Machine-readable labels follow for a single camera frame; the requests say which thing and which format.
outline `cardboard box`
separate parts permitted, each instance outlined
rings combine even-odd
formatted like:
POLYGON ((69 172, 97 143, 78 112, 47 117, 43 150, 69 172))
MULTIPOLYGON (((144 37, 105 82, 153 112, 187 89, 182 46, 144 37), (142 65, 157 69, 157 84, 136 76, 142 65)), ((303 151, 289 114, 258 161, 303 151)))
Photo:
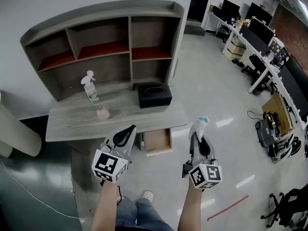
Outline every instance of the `cardboard box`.
POLYGON ((270 100, 262 106, 263 112, 270 111, 276 112, 280 121, 281 135, 284 136, 293 129, 289 112, 286 110, 285 105, 282 103, 282 98, 279 93, 274 93, 270 100))

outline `red tape line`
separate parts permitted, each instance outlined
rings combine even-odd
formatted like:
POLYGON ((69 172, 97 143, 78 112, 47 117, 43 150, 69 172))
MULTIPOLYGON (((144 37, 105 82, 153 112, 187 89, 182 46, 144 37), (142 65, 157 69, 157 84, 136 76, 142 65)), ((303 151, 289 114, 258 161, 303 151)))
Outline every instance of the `red tape line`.
POLYGON ((249 195, 245 196, 244 198, 240 199, 239 201, 237 201, 236 203, 232 204, 232 205, 229 206, 228 208, 225 208, 224 210, 222 210, 222 211, 216 213, 215 215, 209 217, 209 218, 207 219, 207 221, 209 221, 209 220, 211 220, 212 218, 218 216, 219 214, 224 213, 225 211, 231 209, 232 207, 236 206, 237 204, 239 204, 241 201, 245 200, 245 199, 248 198, 248 197, 249 197, 249 195))

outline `open drawer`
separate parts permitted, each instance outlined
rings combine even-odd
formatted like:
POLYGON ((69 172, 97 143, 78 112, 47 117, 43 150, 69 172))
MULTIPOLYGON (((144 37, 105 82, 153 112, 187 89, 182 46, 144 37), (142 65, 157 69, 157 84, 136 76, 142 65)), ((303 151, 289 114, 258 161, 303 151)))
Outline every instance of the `open drawer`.
POLYGON ((173 151, 171 130, 169 128, 144 132, 143 141, 147 156, 173 151))

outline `power cord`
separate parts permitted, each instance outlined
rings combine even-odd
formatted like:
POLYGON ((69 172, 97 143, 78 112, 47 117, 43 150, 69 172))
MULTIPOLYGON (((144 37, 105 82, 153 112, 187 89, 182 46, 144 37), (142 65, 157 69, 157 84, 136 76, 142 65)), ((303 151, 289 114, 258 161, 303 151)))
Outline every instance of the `power cord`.
POLYGON ((259 120, 259 121, 261 121, 261 119, 260 118, 252 118, 249 114, 248 114, 248 112, 251 112, 251 113, 253 113, 253 114, 256 114, 257 116, 261 116, 261 115, 264 115, 266 112, 264 112, 264 113, 262 113, 262 114, 257 114, 257 113, 255 113, 255 112, 253 112, 253 111, 251 111, 251 110, 247 110, 247 115, 248 115, 248 117, 250 118, 250 119, 254 119, 254 120, 259 120))
POLYGON ((66 215, 66 214, 64 214, 64 213, 62 213, 62 212, 60 212, 60 211, 58 211, 58 210, 52 208, 51 206, 49 206, 48 204, 44 203, 44 202, 41 201, 40 199, 38 199, 38 198, 37 198, 36 196, 34 196, 34 195, 33 195, 22 183, 19 182, 19 180, 11 173, 11 171, 9 171, 9 170, 7 169, 7 167, 4 165, 3 161, 1 160, 1 158, 0 158, 0 161, 1 161, 2 165, 4 166, 4 168, 6 169, 6 171, 8 171, 8 172, 10 173, 10 175, 18 182, 18 184, 21 185, 21 186, 22 186, 32 197, 34 197, 36 200, 38 200, 38 201, 41 202, 43 205, 47 206, 48 208, 54 210, 55 212, 57 212, 57 213, 59 213, 59 214, 61 214, 61 215, 63 215, 63 216, 66 216, 66 217, 68 217, 68 218, 75 218, 75 219, 79 219, 79 220, 80 220, 80 218, 66 215))
POLYGON ((121 203, 121 201, 122 201, 122 194, 121 194, 121 189, 120 189, 120 186, 118 186, 118 188, 119 188, 119 194, 120 194, 121 199, 120 199, 120 201, 119 201, 119 202, 117 202, 117 204, 116 204, 116 205, 119 205, 119 204, 121 203))

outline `office desk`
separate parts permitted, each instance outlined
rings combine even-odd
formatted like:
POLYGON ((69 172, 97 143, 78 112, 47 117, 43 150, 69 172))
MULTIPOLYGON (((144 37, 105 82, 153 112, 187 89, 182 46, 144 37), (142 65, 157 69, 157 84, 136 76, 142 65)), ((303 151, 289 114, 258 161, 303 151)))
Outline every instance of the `office desk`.
POLYGON ((241 34, 240 34, 240 30, 237 28, 232 27, 231 25, 227 24, 227 22, 224 22, 223 20, 221 20, 220 18, 218 18, 216 15, 214 15, 213 13, 211 13, 210 11, 208 11, 208 16, 206 18, 205 21, 205 27, 206 24, 208 22, 208 18, 209 17, 214 17, 216 20, 218 20, 218 26, 216 29, 216 35, 218 33, 219 27, 220 25, 224 25, 226 26, 229 30, 230 30, 230 36, 225 44, 225 47, 222 51, 222 54, 225 54, 228 45, 230 44, 232 38, 237 37, 244 45, 246 45, 246 48, 251 51, 253 54, 255 54, 256 56, 259 57, 259 59, 262 60, 262 62, 264 63, 264 65, 266 66, 266 70, 263 71, 263 73, 260 75, 260 77, 258 78, 258 80, 252 85, 252 87, 248 90, 249 93, 252 93, 253 90, 257 87, 257 85, 262 81, 262 79, 265 77, 265 75, 270 72, 272 74, 272 80, 276 83, 276 87, 278 92, 285 98, 286 102, 288 103, 288 105, 292 108, 295 118, 297 120, 297 124, 301 127, 302 130, 304 130, 306 128, 306 126, 308 125, 308 122, 305 123, 304 121, 302 121, 301 116, 299 115, 299 110, 296 108, 295 104, 292 101, 292 98, 290 96, 290 94, 288 93, 288 91, 286 90, 286 88, 284 87, 281 78, 278 76, 278 72, 277 72, 277 68, 272 66, 269 63, 265 63, 262 59, 262 56, 260 54, 260 52, 258 52, 241 34))
POLYGON ((104 138, 121 126, 136 125, 137 133, 186 125, 188 118, 173 86, 169 106, 139 108, 137 91, 129 84, 96 86, 100 100, 91 103, 81 91, 54 102, 49 113, 46 141, 75 141, 104 138), (99 105, 108 108, 110 116, 100 120, 96 116, 99 105))

